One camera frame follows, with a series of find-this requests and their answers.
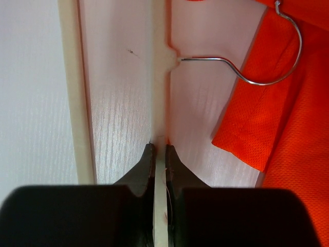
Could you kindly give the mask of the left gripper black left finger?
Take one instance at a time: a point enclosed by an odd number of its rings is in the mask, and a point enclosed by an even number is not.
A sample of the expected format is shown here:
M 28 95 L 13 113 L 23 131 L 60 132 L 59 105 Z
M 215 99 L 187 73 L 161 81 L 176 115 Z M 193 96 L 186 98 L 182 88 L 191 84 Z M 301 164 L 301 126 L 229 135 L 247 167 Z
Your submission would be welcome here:
M 112 185 L 23 186 L 1 206 L 1 246 L 153 246 L 156 151 Z

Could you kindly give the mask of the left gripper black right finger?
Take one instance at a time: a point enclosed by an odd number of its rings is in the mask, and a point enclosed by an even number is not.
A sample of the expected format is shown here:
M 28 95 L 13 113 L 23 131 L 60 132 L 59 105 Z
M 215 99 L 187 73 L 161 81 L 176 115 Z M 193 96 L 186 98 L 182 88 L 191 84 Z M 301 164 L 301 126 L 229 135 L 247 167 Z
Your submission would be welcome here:
M 213 188 L 166 147 L 170 246 L 320 246 L 302 201 L 290 190 Z

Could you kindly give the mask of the orange shorts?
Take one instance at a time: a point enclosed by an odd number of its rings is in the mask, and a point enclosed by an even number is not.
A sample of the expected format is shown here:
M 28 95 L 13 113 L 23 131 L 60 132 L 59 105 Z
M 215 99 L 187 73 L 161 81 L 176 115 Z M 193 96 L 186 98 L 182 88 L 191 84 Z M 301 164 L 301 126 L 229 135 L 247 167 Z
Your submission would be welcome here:
M 293 191 L 328 246 L 328 1 L 265 5 L 212 144 Z

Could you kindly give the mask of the white plastic hanger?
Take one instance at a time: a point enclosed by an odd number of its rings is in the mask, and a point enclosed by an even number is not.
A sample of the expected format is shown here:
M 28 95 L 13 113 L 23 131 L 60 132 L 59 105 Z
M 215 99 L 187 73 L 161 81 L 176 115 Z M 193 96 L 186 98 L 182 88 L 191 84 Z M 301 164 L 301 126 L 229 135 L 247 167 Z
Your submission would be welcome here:
M 178 64 L 176 52 L 168 45 L 168 15 L 165 1 L 151 1 L 151 143 L 157 153 L 155 160 L 155 191 L 153 208 L 153 242 L 169 246 L 165 148 L 168 143 L 169 72 Z M 78 182 L 95 184 L 92 138 L 86 100 L 85 63 L 83 59 L 81 19 L 78 1 L 58 1 L 63 56 L 67 82 L 70 121 Z

